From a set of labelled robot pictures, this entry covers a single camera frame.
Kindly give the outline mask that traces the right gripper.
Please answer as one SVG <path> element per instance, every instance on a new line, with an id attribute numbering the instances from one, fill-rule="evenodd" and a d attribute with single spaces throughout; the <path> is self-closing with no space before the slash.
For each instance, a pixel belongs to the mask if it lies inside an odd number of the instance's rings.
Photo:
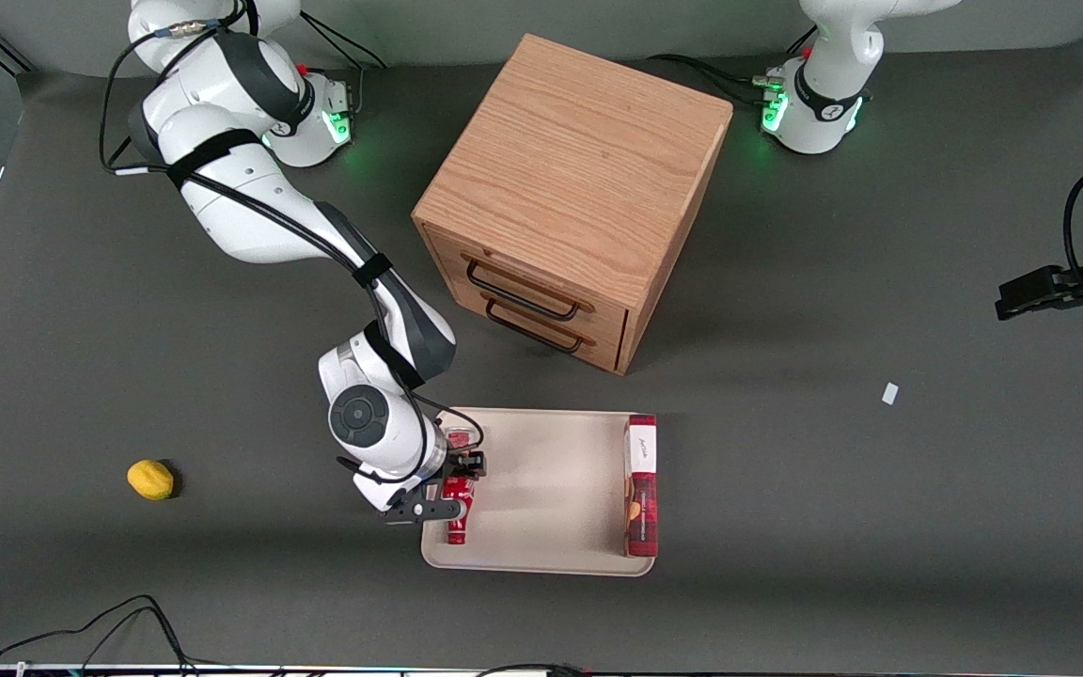
<path id="1" fill-rule="evenodd" d="M 413 500 L 429 500 L 429 519 L 454 522 L 467 518 L 469 506 L 462 496 L 469 490 L 468 476 L 486 476 L 484 451 L 451 450 L 432 476 L 413 489 Z"/>

